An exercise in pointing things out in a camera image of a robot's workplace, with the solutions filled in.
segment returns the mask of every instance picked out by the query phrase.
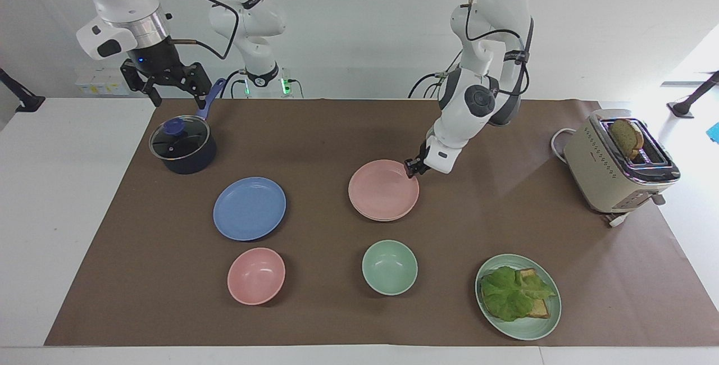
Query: cream toaster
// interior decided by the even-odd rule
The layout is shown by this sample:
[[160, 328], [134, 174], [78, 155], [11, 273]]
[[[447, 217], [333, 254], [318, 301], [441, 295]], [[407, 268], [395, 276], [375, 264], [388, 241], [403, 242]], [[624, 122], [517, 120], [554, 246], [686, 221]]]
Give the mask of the cream toaster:
[[[572, 175], [591, 208], [599, 212], [631, 212], [650, 199], [663, 204], [662, 191], [680, 178], [647, 126], [629, 114], [626, 109], [594, 111], [565, 146]], [[619, 118], [634, 122], [644, 135], [644, 146], [633, 160], [624, 156], [609, 132], [609, 125]]]

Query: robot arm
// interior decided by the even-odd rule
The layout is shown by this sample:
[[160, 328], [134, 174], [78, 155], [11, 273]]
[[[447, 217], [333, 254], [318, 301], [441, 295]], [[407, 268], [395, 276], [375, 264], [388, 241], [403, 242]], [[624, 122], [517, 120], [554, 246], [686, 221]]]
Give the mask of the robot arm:
[[[240, 22], [233, 43], [244, 61], [249, 94], [252, 97], [283, 96], [280, 68], [264, 37], [274, 37], [284, 32], [284, 11], [269, 0], [226, 0], [226, 3], [239, 10]], [[235, 18], [233, 12], [213, 7], [209, 17], [215, 32], [231, 38]]]
[[[440, 88], [442, 114], [428, 131], [419, 155], [405, 161], [410, 177], [430, 168], [450, 173], [462, 148], [486, 124], [506, 125], [518, 111], [534, 29], [529, 0], [472, 1], [452, 13], [462, 59]], [[500, 79], [488, 76], [493, 54], [485, 40], [506, 45]]]
[[159, 0], [93, 2], [97, 17], [77, 32], [80, 45], [90, 57], [102, 60], [127, 52], [129, 58], [120, 69], [130, 89], [142, 91], [159, 106], [162, 99], [154, 85], [176, 86], [204, 107], [210, 80], [200, 63], [185, 66], [180, 61]]

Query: blue plate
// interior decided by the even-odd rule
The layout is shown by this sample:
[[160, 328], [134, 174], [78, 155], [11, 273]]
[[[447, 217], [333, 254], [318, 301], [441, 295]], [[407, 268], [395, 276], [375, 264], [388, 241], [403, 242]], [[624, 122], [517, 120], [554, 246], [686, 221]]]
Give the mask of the blue plate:
[[287, 199], [271, 179], [249, 177], [232, 183], [215, 202], [215, 226], [232, 240], [250, 241], [272, 232], [285, 216]]

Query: blue lid knob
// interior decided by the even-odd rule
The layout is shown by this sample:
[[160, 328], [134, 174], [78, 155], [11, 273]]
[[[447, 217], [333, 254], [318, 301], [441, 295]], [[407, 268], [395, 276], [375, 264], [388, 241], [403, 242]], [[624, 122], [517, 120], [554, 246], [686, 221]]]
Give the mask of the blue lid knob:
[[182, 118], [173, 118], [162, 124], [162, 132], [170, 136], [177, 136], [185, 130], [185, 121]]

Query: bowl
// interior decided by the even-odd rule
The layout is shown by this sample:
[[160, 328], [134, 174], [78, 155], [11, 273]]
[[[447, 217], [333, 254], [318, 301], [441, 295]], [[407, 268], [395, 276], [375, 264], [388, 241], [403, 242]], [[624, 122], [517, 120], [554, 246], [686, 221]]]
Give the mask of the bowl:
[[370, 288], [394, 296], [405, 293], [417, 280], [417, 258], [409, 247], [396, 240], [370, 245], [362, 257], [362, 275]]
[[[480, 280], [482, 280], [483, 276], [494, 272], [501, 266], [508, 266], [514, 270], [523, 270], [524, 268], [534, 268], [536, 270], [537, 276], [557, 294], [557, 296], [550, 296], [544, 299], [544, 303], [547, 304], [547, 309], [549, 310], [549, 319], [524, 317], [516, 319], [515, 321], [506, 322], [492, 316], [492, 314], [487, 311], [482, 299]], [[557, 284], [554, 283], [552, 277], [536, 262], [517, 254], [495, 255], [495, 257], [483, 263], [477, 273], [477, 278], [475, 278], [475, 295], [477, 296], [477, 304], [480, 306], [482, 313], [487, 317], [490, 324], [503, 334], [509, 335], [517, 340], [532, 341], [546, 337], [550, 332], [554, 331], [559, 323], [560, 316], [562, 316], [562, 298], [559, 296], [559, 289], [557, 289]]]
[[285, 262], [270, 248], [247, 250], [237, 257], [227, 273], [227, 289], [242, 304], [267, 303], [285, 282]]

